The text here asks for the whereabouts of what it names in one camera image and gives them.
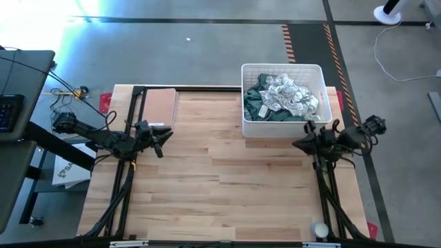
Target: laundry basket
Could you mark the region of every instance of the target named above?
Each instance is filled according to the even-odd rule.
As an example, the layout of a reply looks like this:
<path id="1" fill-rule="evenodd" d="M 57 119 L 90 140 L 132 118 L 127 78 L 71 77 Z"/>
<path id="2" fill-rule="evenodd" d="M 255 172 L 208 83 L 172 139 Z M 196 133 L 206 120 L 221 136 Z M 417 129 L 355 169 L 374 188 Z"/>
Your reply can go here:
<path id="1" fill-rule="evenodd" d="M 303 137 L 306 121 L 247 121 L 243 112 L 243 94 L 258 82 L 261 73 L 287 74 L 296 85 L 308 87 L 318 99 L 316 127 L 321 128 L 332 121 L 331 106 L 326 93 L 322 68 L 305 64 L 244 64 L 242 65 L 242 129 L 246 138 L 297 138 Z"/>

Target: desk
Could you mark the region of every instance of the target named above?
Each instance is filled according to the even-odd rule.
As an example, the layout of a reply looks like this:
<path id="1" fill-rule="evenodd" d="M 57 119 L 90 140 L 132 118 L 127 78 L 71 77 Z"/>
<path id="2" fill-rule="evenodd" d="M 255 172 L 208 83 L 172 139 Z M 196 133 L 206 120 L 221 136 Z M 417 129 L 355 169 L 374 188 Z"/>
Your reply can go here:
<path id="1" fill-rule="evenodd" d="M 13 132 L 0 133 L 0 158 L 2 158 L 0 182 L 5 186 L 0 187 L 0 198 L 6 203 L 0 207 L 0 234 L 8 223 L 25 176 L 35 180 L 39 178 L 40 170 L 29 166 L 35 151 L 35 143 L 77 165 L 91 166 L 94 163 L 94 158 L 91 156 L 30 121 L 54 55 L 53 51 L 0 50 L 0 57 L 4 58 L 0 59 L 0 93 L 22 94 L 25 97 Z M 45 73 L 5 59 L 34 67 Z M 27 141 L 17 142 L 22 138 Z M 20 220 L 22 224 L 28 223 L 37 199 L 35 195 L 31 197 L 32 195 L 34 195 L 33 190 L 30 192 Z"/>
<path id="2" fill-rule="evenodd" d="M 111 130 L 124 130 L 132 89 L 115 85 L 110 110 L 118 117 Z M 244 138 L 240 93 L 179 94 L 174 134 L 163 147 L 164 158 L 151 149 L 138 154 L 125 237 L 315 240 L 311 226 L 322 221 L 322 209 L 311 158 L 292 147 L 292 139 Z M 335 88 L 328 87 L 328 95 L 333 117 L 341 120 Z M 116 164 L 109 158 L 95 166 L 78 234 L 89 231 L 107 208 Z M 343 209 L 368 235 L 352 165 L 340 161 L 336 180 Z M 337 234 L 335 221 L 333 228 Z"/>

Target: concrete floor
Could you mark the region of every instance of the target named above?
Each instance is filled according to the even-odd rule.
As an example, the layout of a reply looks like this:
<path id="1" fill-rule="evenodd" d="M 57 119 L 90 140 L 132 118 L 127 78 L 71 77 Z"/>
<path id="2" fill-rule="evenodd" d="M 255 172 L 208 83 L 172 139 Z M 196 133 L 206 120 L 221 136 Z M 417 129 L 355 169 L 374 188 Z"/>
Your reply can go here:
<path id="1" fill-rule="evenodd" d="M 66 23 L 65 15 L 124 18 L 210 18 L 326 20 L 322 0 L 55 0 L 11 1 L 0 10 L 0 41 L 21 49 L 51 49 L 59 64 L 55 72 L 75 86 L 87 85 L 89 99 L 111 92 L 116 83 L 240 85 L 243 63 L 287 63 L 280 25 Z M 339 21 L 373 21 L 373 9 L 383 0 L 329 0 Z M 426 21 L 418 1 L 403 11 L 405 21 Z M 373 151 L 378 180 L 396 242 L 440 247 L 441 176 L 437 141 L 441 124 L 427 98 L 441 92 L 441 79 L 396 83 L 376 64 L 372 47 L 384 27 L 337 26 L 349 78 L 361 117 L 376 114 L 387 120 L 388 132 Z M 441 37 L 437 30 L 399 27 L 381 37 L 378 51 L 384 66 L 399 79 L 435 74 L 441 69 Z M 51 79 L 45 90 L 61 87 Z M 42 96 L 32 120 L 50 127 Z M 71 107 L 79 118 L 101 125 L 81 103 Z M 379 225 L 363 162 L 357 177 L 367 220 Z M 39 197 L 34 216 L 45 225 L 18 225 L 30 181 L 23 184 L 0 243 L 69 238 L 76 235 L 85 194 Z"/>

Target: white cable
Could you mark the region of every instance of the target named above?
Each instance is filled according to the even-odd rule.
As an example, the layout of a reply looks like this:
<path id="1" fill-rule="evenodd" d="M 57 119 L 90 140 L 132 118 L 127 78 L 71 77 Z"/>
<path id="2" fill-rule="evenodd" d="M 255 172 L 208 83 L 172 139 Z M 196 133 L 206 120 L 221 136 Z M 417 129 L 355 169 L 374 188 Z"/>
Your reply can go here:
<path id="1" fill-rule="evenodd" d="M 436 75 L 431 75 L 431 76 L 419 76 L 419 77 L 410 78 L 410 79 L 398 80 L 398 79 L 394 78 L 390 73 L 388 73 L 388 72 L 386 71 L 386 69 L 384 68 L 383 64 L 381 64 L 381 62 L 378 60 L 378 58 L 377 58 L 377 49 L 376 49 L 376 48 L 377 48 L 377 43 L 378 43 L 378 38 L 380 38 L 381 34 L 384 34 L 387 30 L 391 30 L 392 28 L 396 28 L 396 27 L 398 27 L 398 26 L 401 24 L 401 22 L 402 22 L 402 17 L 401 17 L 400 22 L 399 22 L 397 25 L 395 25 L 395 26 L 393 26 L 393 27 L 390 27 L 390 28 L 386 28 L 386 29 L 384 29 L 384 30 L 383 30 L 383 31 L 382 31 L 382 32 L 381 32 L 381 33 L 375 38 L 375 45 L 373 45 L 373 55 L 375 56 L 375 60 L 377 61 L 378 65 L 381 66 L 381 69 L 383 70 L 384 73 L 387 74 L 387 76 L 390 76 L 391 79 L 393 79 L 393 80 L 396 81 L 396 82 L 406 82 L 406 81 L 412 81 L 412 80 L 418 80 L 418 79 L 427 79 L 427 78 L 437 77 Z"/>

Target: wooden table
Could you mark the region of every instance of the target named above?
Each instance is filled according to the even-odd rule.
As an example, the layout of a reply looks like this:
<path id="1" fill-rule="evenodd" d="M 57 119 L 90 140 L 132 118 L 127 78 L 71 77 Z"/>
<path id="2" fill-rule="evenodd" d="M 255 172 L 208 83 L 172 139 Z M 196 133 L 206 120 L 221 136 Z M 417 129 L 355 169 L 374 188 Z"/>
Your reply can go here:
<path id="1" fill-rule="evenodd" d="M 115 85 L 110 110 L 118 117 L 112 130 L 124 130 L 132 88 Z M 327 91 L 333 117 L 342 120 L 335 88 Z M 294 148 L 292 139 L 244 138 L 240 102 L 239 93 L 180 92 L 164 158 L 157 158 L 152 149 L 139 153 L 125 237 L 315 240 L 311 226 L 322 221 L 322 209 L 311 158 Z M 107 208 L 116 164 L 115 158 L 108 158 L 96 165 L 78 234 L 90 230 Z M 341 160 L 335 172 L 342 208 L 368 235 L 352 165 Z M 115 216 L 113 230 L 119 213 Z"/>

